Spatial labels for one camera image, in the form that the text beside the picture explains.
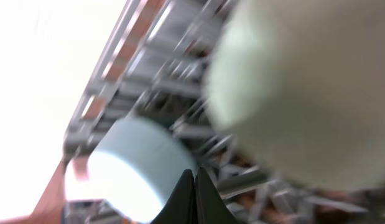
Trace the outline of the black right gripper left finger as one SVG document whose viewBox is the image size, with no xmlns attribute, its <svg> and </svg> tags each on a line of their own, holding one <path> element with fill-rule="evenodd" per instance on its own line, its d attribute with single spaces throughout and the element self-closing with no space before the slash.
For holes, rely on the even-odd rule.
<svg viewBox="0 0 385 224">
<path fill-rule="evenodd" d="M 184 170 L 167 203 L 151 224 L 194 224 L 195 180 L 190 169 Z"/>
</svg>

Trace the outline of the light blue bowl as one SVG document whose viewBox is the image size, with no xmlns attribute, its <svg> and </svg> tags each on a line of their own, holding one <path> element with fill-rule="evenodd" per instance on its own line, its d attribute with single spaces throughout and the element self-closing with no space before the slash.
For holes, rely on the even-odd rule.
<svg viewBox="0 0 385 224">
<path fill-rule="evenodd" d="M 184 170 L 197 171 L 188 149 L 169 130 L 143 117 L 115 122 L 88 157 L 65 172 L 69 201 L 105 200 L 122 216 L 151 222 Z"/>
</svg>

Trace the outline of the mint green bowl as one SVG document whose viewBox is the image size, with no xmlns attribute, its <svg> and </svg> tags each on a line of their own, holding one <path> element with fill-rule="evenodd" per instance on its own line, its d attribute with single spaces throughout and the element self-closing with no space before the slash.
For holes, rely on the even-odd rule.
<svg viewBox="0 0 385 224">
<path fill-rule="evenodd" d="M 385 183 L 385 0 L 244 0 L 205 80 L 213 127 L 284 177 Z"/>
</svg>

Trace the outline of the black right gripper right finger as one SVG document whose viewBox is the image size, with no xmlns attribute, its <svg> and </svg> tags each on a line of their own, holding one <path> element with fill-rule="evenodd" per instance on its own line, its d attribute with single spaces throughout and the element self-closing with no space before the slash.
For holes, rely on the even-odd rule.
<svg viewBox="0 0 385 224">
<path fill-rule="evenodd" d="M 238 224 L 202 167 L 195 177 L 195 199 L 198 224 Z"/>
</svg>

